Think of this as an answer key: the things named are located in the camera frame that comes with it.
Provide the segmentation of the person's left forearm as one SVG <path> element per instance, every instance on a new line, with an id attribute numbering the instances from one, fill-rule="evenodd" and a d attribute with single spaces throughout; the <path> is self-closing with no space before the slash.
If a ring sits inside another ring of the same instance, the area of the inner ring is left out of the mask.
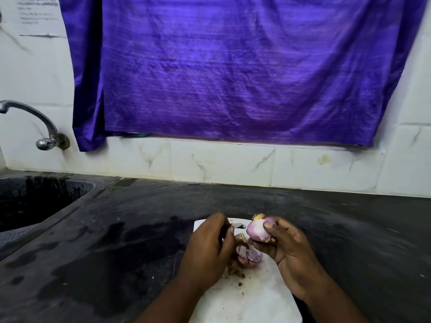
<path id="1" fill-rule="evenodd" d="M 189 323 L 199 300 L 211 286 L 205 279 L 179 274 L 132 323 Z"/>

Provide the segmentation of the white cutting board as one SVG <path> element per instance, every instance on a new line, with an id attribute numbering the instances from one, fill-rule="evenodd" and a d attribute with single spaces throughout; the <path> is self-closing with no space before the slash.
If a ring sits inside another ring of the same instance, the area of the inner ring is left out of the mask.
<path id="1" fill-rule="evenodd" d="M 199 300 L 189 323 L 303 323 L 276 263 L 262 254 L 252 268 L 225 270 Z"/>

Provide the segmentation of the person's left hand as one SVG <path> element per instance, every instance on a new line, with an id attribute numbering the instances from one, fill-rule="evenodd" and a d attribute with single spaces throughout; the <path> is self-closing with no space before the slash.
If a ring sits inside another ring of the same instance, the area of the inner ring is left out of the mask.
<path id="1" fill-rule="evenodd" d="M 212 286 L 218 282 L 227 267 L 220 264 L 218 236 L 221 227 L 227 223 L 224 214 L 216 213 L 192 233 L 177 275 L 197 276 Z"/>

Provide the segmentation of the peeled purple onion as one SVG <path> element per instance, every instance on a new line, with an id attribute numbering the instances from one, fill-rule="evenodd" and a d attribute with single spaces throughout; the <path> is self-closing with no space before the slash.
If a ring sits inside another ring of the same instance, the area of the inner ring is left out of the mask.
<path id="1" fill-rule="evenodd" d="M 246 227 L 246 233 L 249 238 L 260 243 L 276 244 L 276 239 L 266 232 L 263 223 L 271 222 L 276 224 L 274 219 L 266 217 L 265 214 L 256 214 L 252 217 L 252 221 Z"/>

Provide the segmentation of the pile of onion peels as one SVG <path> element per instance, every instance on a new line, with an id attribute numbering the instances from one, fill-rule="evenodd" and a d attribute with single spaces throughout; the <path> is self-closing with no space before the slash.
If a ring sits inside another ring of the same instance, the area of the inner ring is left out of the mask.
<path id="1" fill-rule="evenodd" d="M 244 279 L 247 271 L 255 269 L 261 261 L 262 253 L 248 244 L 245 234 L 236 234 L 235 248 L 227 265 L 227 274 Z"/>

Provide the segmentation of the person's right hand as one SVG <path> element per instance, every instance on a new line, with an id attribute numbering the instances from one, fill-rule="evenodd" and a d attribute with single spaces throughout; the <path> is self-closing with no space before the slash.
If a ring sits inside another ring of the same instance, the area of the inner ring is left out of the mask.
<path id="1" fill-rule="evenodd" d="M 317 260 L 305 234 L 289 221 L 287 233 L 271 236 L 276 239 L 276 244 L 260 243 L 252 239 L 248 239 L 248 244 L 275 261 L 286 286 L 299 298 L 302 290 L 300 279 L 325 270 Z"/>

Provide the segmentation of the person's right forearm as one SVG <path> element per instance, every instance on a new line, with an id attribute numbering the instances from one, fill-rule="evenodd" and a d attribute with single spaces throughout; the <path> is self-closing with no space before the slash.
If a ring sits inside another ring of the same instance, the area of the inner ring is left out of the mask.
<path id="1" fill-rule="evenodd" d="M 327 273 L 301 278 L 300 282 L 299 298 L 316 323 L 370 323 Z"/>

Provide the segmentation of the black handled knife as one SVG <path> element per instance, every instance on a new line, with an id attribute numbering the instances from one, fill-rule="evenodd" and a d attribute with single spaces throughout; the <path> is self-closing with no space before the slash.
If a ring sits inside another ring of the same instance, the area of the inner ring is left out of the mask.
<path id="1" fill-rule="evenodd" d="M 227 223 L 227 224 L 224 224 L 221 227 L 220 233 L 219 233 L 219 236 L 218 236 L 218 243 L 219 243 L 220 247 L 222 247 L 223 241 L 224 241 L 225 236 L 226 236 L 226 233 L 227 233 L 227 231 L 228 231 L 228 229 L 230 227 L 233 227 L 235 229 L 237 229 L 237 228 L 238 229 L 245 229 L 246 228 L 246 226 L 244 224 L 241 224 L 241 223 Z"/>

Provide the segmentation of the black stone sink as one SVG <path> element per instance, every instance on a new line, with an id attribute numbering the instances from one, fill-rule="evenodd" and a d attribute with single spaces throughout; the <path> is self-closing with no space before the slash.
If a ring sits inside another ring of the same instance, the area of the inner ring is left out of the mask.
<path id="1" fill-rule="evenodd" d="M 112 187 L 120 177 L 0 172 L 0 262 Z"/>

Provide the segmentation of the purple curtain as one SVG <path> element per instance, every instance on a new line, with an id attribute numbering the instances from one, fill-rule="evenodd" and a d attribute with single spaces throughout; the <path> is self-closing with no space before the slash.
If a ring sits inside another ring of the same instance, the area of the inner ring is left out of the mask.
<path id="1" fill-rule="evenodd" d="M 369 148 L 428 0 L 59 0 L 81 152 L 147 133 Z"/>

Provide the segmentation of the white paper notice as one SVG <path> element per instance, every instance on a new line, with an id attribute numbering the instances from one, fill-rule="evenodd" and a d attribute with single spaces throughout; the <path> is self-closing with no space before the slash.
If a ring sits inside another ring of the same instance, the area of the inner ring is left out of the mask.
<path id="1" fill-rule="evenodd" d="M 62 21 L 59 0 L 14 0 L 19 23 L 27 26 L 48 26 Z"/>

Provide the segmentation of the chrome wall faucet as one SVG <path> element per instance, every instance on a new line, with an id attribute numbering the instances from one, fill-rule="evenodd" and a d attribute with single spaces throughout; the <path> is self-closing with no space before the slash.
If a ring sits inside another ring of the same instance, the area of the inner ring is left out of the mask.
<path id="1" fill-rule="evenodd" d="M 70 147 L 70 139 L 67 135 L 60 133 L 54 123 L 42 112 L 37 110 L 36 108 L 31 107 L 30 105 L 12 101 L 12 100 L 2 100 L 0 101 L 0 113 L 6 114 L 8 113 L 10 108 L 17 108 L 28 112 L 38 119 L 40 119 L 47 128 L 48 138 L 41 138 L 36 141 L 36 147 L 41 151 L 49 151 L 53 148 L 59 148 L 61 150 L 66 150 Z"/>

